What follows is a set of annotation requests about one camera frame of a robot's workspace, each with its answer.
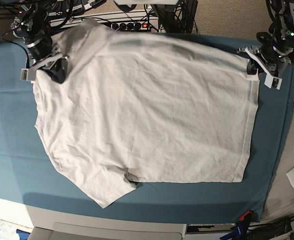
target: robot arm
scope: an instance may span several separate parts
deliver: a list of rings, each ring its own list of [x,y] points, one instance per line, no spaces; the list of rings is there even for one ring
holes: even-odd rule
[[[51,27],[48,21],[48,8],[52,8],[52,0],[38,0],[32,3],[21,3],[23,11],[13,25],[14,35],[23,38],[33,58],[37,61],[31,68],[22,71],[23,80],[34,80],[37,69],[47,72],[53,81],[63,83],[67,68],[67,60],[52,44],[51,35],[59,27]],[[265,85],[279,89],[281,73],[288,64],[294,62],[294,0],[266,0],[267,10],[272,20],[269,32],[258,32],[256,37],[261,46],[240,48],[239,52],[247,53],[250,61],[248,74],[265,72]],[[73,4],[70,4],[68,21]]]
[[[248,74],[265,72],[265,85],[280,89],[281,74],[288,64],[294,63],[294,0],[266,0],[272,20],[269,32],[258,32],[261,46],[240,48],[250,56]]]

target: blue clip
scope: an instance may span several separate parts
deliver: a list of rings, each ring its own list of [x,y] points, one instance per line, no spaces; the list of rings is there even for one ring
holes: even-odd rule
[[[220,239],[227,240],[227,239],[233,238],[234,236],[241,237],[242,235],[243,235],[243,226],[242,224],[238,224],[231,233],[225,236],[222,236]]]

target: black cable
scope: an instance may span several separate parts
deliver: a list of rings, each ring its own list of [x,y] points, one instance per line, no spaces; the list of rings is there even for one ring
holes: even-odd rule
[[[197,24],[196,24],[195,18],[193,18],[193,22],[195,23],[195,27],[196,27],[196,34],[198,34],[198,28],[197,28]]]
[[[185,33],[185,31],[187,30],[187,23],[188,23],[188,19],[189,19],[189,11],[186,8],[186,5],[184,3],[181,4],[181,9],[182,9],[182,24],[183,24],[183,30],[182,33]]]
[[[24,1],[24,2],[11,2],[11,3],[5,3],[2,2],[2,4],[5,4],[6,6],[11,6],[11,5],[33,5],[33,4],[43,4],[43,3],[49,3],[53,2],[54,0],[39,0],[39,1]]]
[[[175,13],[177,13],[177,10],[179,10],[178,18],[180,19],[180,15],[182,13],[181,7],[180,7],[180,9],[176,8]]]
[[[135,21],[134,24],[137,23],[137,22],[140,22],[140,21],[144,20],[144,18],[145,17],[148,17],[152,11],[153,11],[153,9],[151,9],[143,18],[141,18],[140,20]]]
[[[190,14],[190,16],[189,16],[189,9],[188,9],[188,5],[187,4],[185,4],[184,2],[182,2],[181,3],[181,6],[183,6],[184,8],[185,8],[185,10],[186,10],[186,12],[187,12],[187,17],[188,17],[188,21],[190,20],[190,17],[191,17],[191,14]]]
[[[17,46],[19,46],[19,47],[21,47],[21,48],[23,49],[23,51],[24,51],[25,54],[26,54],[26,68],[28,69],[28,68],[30,68],[30,59],[29,59],[29,54],[28,54],[27,50],[26,50],[22,45],[18,44],[17,42],[14,42],[14,41],[10,41],[10,40],[8,40],[8,39],[5,39],[5,36],[6,36],[7,34],[9,34],[10,32],[13,32],[15,29],[17,29],[17,28],[19,28],[19,27],[20,27],[20,25],[17,26],[17,27],[15,27],[14,29],[11,29],[10,31],[7,31],[5,34],[3,34],[3,35],[1,36],[1,39],[2,39],[3,41],[8,42],[8,43],[11,43],[11,44],[17,45]]]
[[[177,14],[175,13],[175,17],[177,18],[177,21],[179,22],[179,27],[181,26],[181,21],[179,19],[179,17],[177,16]]]
[[[294,216],[291,216],[291,221],[290,222],[294,222]],[[279,224],[279,221],[276,221],[276,222],[271,222],[271,223],[264,223],[264,224],[256,224],[256,225],[250,225],[249,227],[252,228],[252,227],[262,227],[262,226],[270,226],[272,227],[273,225],[277,225]]]
[[[107,19],[103,19],[103,18],[95,17],[95,16],[82,16],[82,17],[74,17],[74,16],[72,16],[71,19],[72,20],[79,20],[79,19],[80,20],[83,20],[83,19],[98,19],[98,20],[106,21],[106,22],[108,22],[110,24],[113,24],[113,22],[111,22],[111,21],[109,21]]]
[[[9,12],[11,12],[13,15],[17,15],[17,12],[12,11],[11,9],[7,8],[8,6],[5,6],[5,4],[2,4],[0,2],[0,7],[3,7],[4,9],[8,10]]]
[[[157,29],[154,25],[152,25],[151,23],[149,23],[151,27],[153,27],[153,29],[155,29],[157,32],[159,32],[159,29]]]
[[[149,16],[149,13],[147,12],[147,8],[146,8],[146,5],[145,4],[143,4],[143,8],[144,8],[144,10],[145,10],[145,12],[147,14],[147,22],[148,22],[148,27],[149,27],[149,24],[150,24],[150,16]]]
[[[74,3],[75,3],[74,0],[70,0],[69,11],[68,11],[68,13],[66,15],[66,18],[59,25],[52,27],[52,30],[60,29],[61,27],[63,27],[68,22],[68,20],[72,16],[72,11],[73,11],[73,5],[74,5]]]
[[[267,10],[268,10],[268,14],[269,14],[270,19],[274,22],[275,21],[275,17],[272,14],[271,7],[270,7],[270,2],[269,1],[270,0],[266,0]]]
[[[126,12],[123,12],[131,21],[133,21],[133,19],[126,13]]]

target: blue cloth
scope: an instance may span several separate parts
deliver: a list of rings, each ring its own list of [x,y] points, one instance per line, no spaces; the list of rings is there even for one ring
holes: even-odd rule
[[[20,237],[20,240],[28,240],[30,233],[26,232],[26,231],[21,231],[19,229],[17,229],[17,234]]]
[[[228,52],[256,42],[176,35]],[[294,65],[280,90],[260,83],[251,156],[241,183],[138,183],[137,189],[100,208],[55,171],[34,128],[36,104],[29,82],[19,81],[25,55],[0,44],[0,198],[71,214],[140,222],[234,223],[247,210],[258,221],[281,156],[294,107]]]

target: red clip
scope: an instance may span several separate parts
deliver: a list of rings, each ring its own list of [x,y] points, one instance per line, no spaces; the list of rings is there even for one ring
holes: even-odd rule
[[[243,221],[248,214],[252,214],[252,211],[247,211],[244,215],[239,218],[239,221]]]

